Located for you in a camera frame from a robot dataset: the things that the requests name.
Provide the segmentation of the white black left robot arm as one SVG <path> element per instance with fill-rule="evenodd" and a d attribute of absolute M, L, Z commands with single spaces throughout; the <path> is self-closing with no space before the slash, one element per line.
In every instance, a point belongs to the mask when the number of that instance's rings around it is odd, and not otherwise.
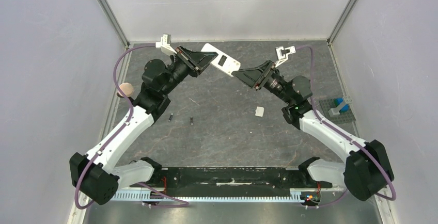
<path fill-rule="evenodd" d="M 216 52 L 197 52 L 179 46 L 171 52 L 169 65 L 160 59 L 151 59 L 145 64 L 143 83 L 135 99 L 115 85 L 127 100 L 129 111 L 95 147 L 84 155 L 75 153 L 69 161 L 75 187 L 74 203 L 78 209 L 90 206 L 80 204 L 80 193 L 88 196 L 90 203 L 103 205 L 119 189 L 141 183 L 156 187 L 161 183 L 162 173 L 145 159 L 120 167 L 116 164 L 137 137 L 165 112 L 170 104 L 168 95 L 187 76 L 199 76 L 217 56 Z"/>

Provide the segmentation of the white battery cover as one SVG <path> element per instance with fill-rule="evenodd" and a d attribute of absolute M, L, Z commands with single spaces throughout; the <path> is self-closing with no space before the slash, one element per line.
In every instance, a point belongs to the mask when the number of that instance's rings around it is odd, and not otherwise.
<path fill-rule="evenodd" d="M 257 106 L 256 111 L 255 111 L 255 116 L 256 117 L 263 117 L 263 115 L 264 115 L 264 107 Z"/>

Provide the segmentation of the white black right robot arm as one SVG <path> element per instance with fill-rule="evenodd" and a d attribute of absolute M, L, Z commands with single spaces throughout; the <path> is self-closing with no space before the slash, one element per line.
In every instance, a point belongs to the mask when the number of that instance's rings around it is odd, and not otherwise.
<path fill-rule="evenodd" d="M 361 201 L 372 196 L 396 200 L 395 177 L 385 146 L 378 140 L 366 141 L 346 132 L 316 110 L 308 78 L 299 75 L 287 81 L 272 61 L 233 71 L 232 76 L 255 90 L 265 88 L 285 102 L 285 121 L 319 140 L 342 160 L 333 163 L 309 159 L 298 173 L 303 186 L 324 181 L 345 187 Z"/>

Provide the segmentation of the red and white remote control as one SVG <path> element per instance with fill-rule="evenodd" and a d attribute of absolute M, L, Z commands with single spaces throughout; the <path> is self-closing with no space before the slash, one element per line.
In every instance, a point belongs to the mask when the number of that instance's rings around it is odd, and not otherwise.
<path fill-rule="evenodd" d="M 201 51 L 217 53 L 217 56 L 210 64 L 230 77 L 233 77 L 232 72 L 240 69 L 241 63 L 239 61 L 209 43 L 206 43 Z"/>

